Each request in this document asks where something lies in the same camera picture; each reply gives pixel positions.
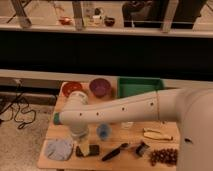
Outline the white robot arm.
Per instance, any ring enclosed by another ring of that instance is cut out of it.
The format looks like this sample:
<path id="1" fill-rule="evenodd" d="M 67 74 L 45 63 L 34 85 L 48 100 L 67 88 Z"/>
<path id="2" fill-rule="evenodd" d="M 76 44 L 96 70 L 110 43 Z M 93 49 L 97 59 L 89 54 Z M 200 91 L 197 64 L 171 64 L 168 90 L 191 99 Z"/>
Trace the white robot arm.
<path id="1" fill-rule="evenodd" d="M 59 122 L 81 138 L 90 123 L 175 122 L 180 132 L 177 171 L 213 171 L 213 89 L 167 89 L 88 104 L 73 92 Z"/>

